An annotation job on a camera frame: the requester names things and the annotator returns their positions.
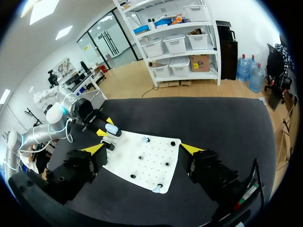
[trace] black table surface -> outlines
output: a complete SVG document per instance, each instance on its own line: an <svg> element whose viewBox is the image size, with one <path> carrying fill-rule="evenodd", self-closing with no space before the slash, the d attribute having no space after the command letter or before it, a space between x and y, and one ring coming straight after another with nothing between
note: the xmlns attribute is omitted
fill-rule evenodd
<svg viewBox="0 0 303 227"><path fill-rule="evenodd" d="M240 180L248 177L258 159L264 195L269 200L276 169L274 132L267 108L257 99L218 97L167 97L107 100L104 113L122 130L180 138L198 148L211 148ZM87 148L100 142L90 131L74 125L74 142L60 140L50 160L51 170L66 159L72 148ZM260 198L251 206L252 216ZM167 224L197 227L211 220L218 207L199 184L193 184L178 162L166 194L129 183L101 169L92 184L85 184L66 206L87 216L133 225Z"/></svg>

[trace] black cabinet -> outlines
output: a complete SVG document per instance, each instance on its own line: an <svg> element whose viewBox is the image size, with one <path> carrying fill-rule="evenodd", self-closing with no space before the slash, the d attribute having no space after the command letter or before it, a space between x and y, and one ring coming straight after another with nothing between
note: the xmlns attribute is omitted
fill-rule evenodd
<svg viewBox="0 0 303 227"><path fill-rule="evenodd" d="M238 63L238 42L220 40L221 79L236 79Z"/></svg>

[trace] ceiling light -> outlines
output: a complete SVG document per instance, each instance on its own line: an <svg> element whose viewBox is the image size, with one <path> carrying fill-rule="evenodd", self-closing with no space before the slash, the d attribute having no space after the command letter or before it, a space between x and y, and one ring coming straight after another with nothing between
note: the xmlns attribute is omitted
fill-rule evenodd
<svg viewBox="0 0 303 227"><path fill-rule="evenodd" d="M9 96L9 94L10 94L10 90L5 89L3 95L2 95L2 97L1 97L1 99L0 99L0 104L4 104L4 103L5 103L6 99L7 99L8 96Z"/></svg>
<svg viewBox="0 0 303 227"><path fill-rule="evenodd" d="M103 19L99 20L99 22L107 21L107 20L111 19L112 17L113 17L113 15L111 15L111 16L106 16L106 17L104 17Z"/></svg>
<svg viewBox="0 0 303 227"><path fill-rule="evenodd" d="M24 17L33 7L33 5L37 2L38 0L28 0L26 4L24 5L21 18Z"/></svg>
<svg viewBox="0 0 303 227"><path fill-rule="evenodd" d="M69 27L67 27L67 28L65 28L65 29L60 30L58 32L56 40L62 38L63 36L66 36L70 32L71 28L72 28L72 25L69 26Z"/></svg>
<svg viewBox="0 0 303 227"><path fill-rule="evenodd" d="M51 15L55 11L58 2L59 0L42 0L35 3L29 25Z"/></svg>

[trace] white storage bin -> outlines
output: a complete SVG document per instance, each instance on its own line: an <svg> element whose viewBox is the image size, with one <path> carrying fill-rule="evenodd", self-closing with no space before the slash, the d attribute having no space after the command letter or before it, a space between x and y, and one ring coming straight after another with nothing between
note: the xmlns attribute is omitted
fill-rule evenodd
<svg viewBox="0 0 303 227"><path fill-rule="evenodd" d="M187 35L190 41L191 48L193 50L208 49L207 39L208 34L203 32L201 35Z"/></svg>
<svg viewBox="0 0 303 227"><path fill-rule="evenodd" d="M169 66L172 68L175 77L188 77L190 59L188 56L171 60Z"/></svg>
<svg viewBox="0 0 303 227"><path fill-rule="evenodd" d="M163 64L164 66L152 66L152 70L156 73L157 78L170 77L172 70L169 67L170 59L157 60L156 63Z"/></svg>
<svg viewBox="0 0 303 227"><path fill-rule="evenodd" d="M170 35L163 42L166 44L170 54L186 52L185 35Z"/></svg>
<svg viewBox="0 0 303 227"><path fill-rule="evenodd" d="M183 8L191 22L207 21L206 5L184 6Z"/></svg>
<svg viewBox="0 0 303 227"><path fill-rule="evenodd" d="M143 45L142 48L145 50L149 58L164 54L164 45L160 38L150 40L148 43Z"/></svg>

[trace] metal shelf unit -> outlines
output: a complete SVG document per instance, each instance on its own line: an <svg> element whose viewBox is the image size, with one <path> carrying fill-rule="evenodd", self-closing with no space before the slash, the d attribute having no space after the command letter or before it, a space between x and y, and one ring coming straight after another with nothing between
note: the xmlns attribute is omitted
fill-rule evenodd
<svg viewBox="0 0 303 227"><path fill-rule="evenodd" d="M188 22L188 23L176 24L176 25L157 28L157 29L150 30L145 33L136 35L133 31L133 28L132 28L130 22L128 21L129 17L126 15L127 12L135 12L136 14L139 14L140 11L142 11L142 10L146 11L146 10L148 10L154 6L158 6L160 4L165 4L165 3L170 3L170 2L181 2L181 1L180 0L142 0L136 4L133 4L129 8L123 10L123 8L120 6L119 1L113 0L115 5L117 6L117 9L119 10L120 14L122 15L128 29L130 30L131 34L133 35L133 38L138 46L138 49L143 57L146 67L150 73L151 79L156 87L158 86L158 82L172 81L172 80L187 80L187 79L216 79L217 85L221 84L221 49L220 49L220 41L219 41L219 34L218 34L216 21L215 21L212 9L208 3L208 0L198 0L198 1L201 5L206 5L207 12L210 17L209 21ZM173 31L174 29L180 30L182 28L192 27L194 30L197 28L201 28L202 26L207 27L207 31L209 34L211 33L210 27L214 31L214 39L210 35L211 44L208 45L208 49L206 49L206 50L192 50L189 46L187 46L187 51L185 53L169 54L169 52L166 51L161 56L148 58L139 42L139 39L144 36L149 37L150 35L152 35L154 37L157 35L161 35L162 32ZM173 57L179 57L179 56L198 55L198 54L214 55L216 67L214 67L215 63L213 63L213 65L210 67L209 72L191 72L189 77L174 77L173 75L171 75L170 77L167 77L167 78L157 78L157 77L155 77L153 70L149 66L149 62L156 61L159 59L173 58Z"/></svg>

